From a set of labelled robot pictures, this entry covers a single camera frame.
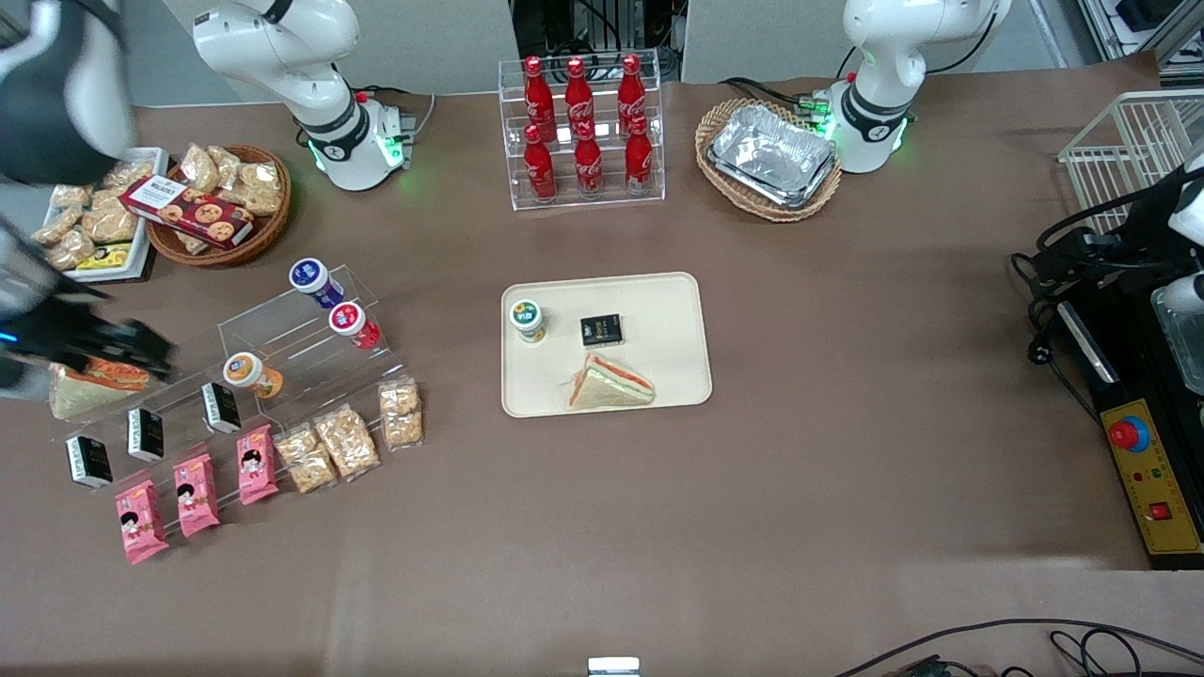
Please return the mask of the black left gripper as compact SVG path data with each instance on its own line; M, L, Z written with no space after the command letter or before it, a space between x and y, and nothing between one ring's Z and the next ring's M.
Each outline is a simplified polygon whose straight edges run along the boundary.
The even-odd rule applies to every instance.
M1169 273L1185 260L1188 239L1169 226L1182 183L1157 183L1054 223L1035 242L1035 300L1121 273Z

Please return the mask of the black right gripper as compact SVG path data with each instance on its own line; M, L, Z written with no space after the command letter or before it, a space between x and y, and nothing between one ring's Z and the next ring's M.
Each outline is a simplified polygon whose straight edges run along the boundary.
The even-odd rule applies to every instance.
M82 383L150 383L153 373L135 365L169 365L175 345L138 320L110 325L96 314L100 299L45 299L16 304L4 299L2 367L5 379L22 379L25 358L63 364L61 377ZM104 347L108 326L108 348ZM117 363L116 355L128 358Z

